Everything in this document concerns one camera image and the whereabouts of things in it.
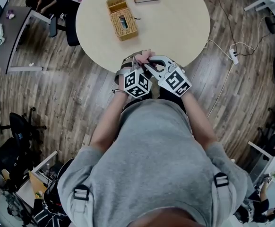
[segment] gray t-shirt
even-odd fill
[[[234,184],[237,208],[246,196],[247,174],[216,142],[205,152],[175,103],[148,99],[121,116],[120,132],[105,154],[83,147],[58,184],[61,203],[84,184],[94,196],[95,227],[126,227],[158,208],[175,207],[212,226],[213,164]]]

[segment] white cable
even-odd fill
[[[258,28],[257,28],[257,46],[256,46],[255,49],[252,48],[251,46],[245,44],[244,42],[237,42],[237,43],[235,43],[235,44],[231,44],[231,45],[230,45],[230,49],[231,49],[232,46],[234,46],[234,45],[236,45],[236,44],[244,44],[245,46],[249,47],[250,49],[252,49],[252,50],[254,50],[254,51],[257,50],[257,48],[258,48],[258,46],[259,46],[259,28],[260,28],[260,24],[261,24],[261,22],[262,22],[262,20],[263,20],[264,18],[266,18],[266,17],[273,17],[273,16],[274,16],[274,15],[272,15],[272,16],[264,16],[264,17],[261,18],[261,20],[260,20],[260,22],[259,22],[259,25],[258,25]]]
[[[221,49],[221,47],[219,47],[218,46],[218,44],[217,43],[215,43],[213,40],[207,40],[207,43],[206,43],[206,45],[205,45],[205,47],[204,48],[207,48],[208,47],[208,42],[209,41],[211,41],[211,42],[213,42],[231,61],[233,61],[232,60],[232,58],[229,56],[229,55],[227,55],[222,49]]]
[[[219,93],[219,95],[218,95],[218,97],[217,97],[217,99],[216,99],[216,102],[214,103],[214,105],[213,105],[213,107],[212,107],[210,113],[208,114],[208,118],[209,118],[210,114],[212,113],[213,109],[215,108],[215,106],[216,106],[216,104],[217,104],[217,101],[219,100],[219,98],[220,98],[220,96],[221,96],[221,94],[222,94],[222,92],[223,92],[223,88],[224,88],[224,86],[226,85],[226,82],[227,82],[227,80],[228,80],[228,77],[229,77],[229,75],[230,75],[230,73],[231,73],[233,67],[234,67],[234,64],[231,66],[231,68],[230,68],[230,70],[229,70],[229,72],[228,72],[228,75],[227,75],[227,77],[226,77],[226,80],[224,81],[222,90],[221,90],[221,92]]]

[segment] wooden floor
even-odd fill
[[[204,0],[211,18],[209,39],[226,52],[233,44],[228,20],[218,0]],[[221,0],[233,28],[234,38],[255,47],[258,24],[267,10],[245,12],[244,7],[255,0]],[[25,0],[10,0],[12,5],[25,5]],[[32,19],[26,41],[19,47],[14,66],[43,66],[42,72],[16,72],[5,75],[0,70],[0,119],[8,124],[9,113],[22,114],[36,107],[35,124],[45,124],[43,157],[58,150],[59,159],[74,157],[90,137],[103,110],[112,97],[114,74],[95,64],[80,46],[69,47],[64,32],[49,38],[44,22]],[[268,34],[263,21],[260,37]],[[241,53],[252,50],[239,44]],[[248,57],[239,56],[240,63],[229,74],[232,62],[209,42],[208,47],[186,67],[193,92],[209,116],[219,140],[229,157],[243,165],[249,153],[248,140],[258,136],[257,127],[264,126],[267,108],[275,102],[272,61],[275,57],[275,35],[263,39],[258,50]],[[7,131],[0,144],[10,137]]]

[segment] power strip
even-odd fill
[[[235,54],[234,54],[234,49],[230,49],[229,53],[230,53],[230,57],[233,60],[234,65],[237,65],[238,64],[238,59],[237,59],[237,56],[235,56]]]

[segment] round table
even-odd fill
[[[186,66],[203,50],[210,17],[203,0],[126,0],[136,20],[138,36],[120,41],[113,29],[107,0],[82,0],[76,19],[80,44],[101,67],[116,72],[124,58],[151,49]]]

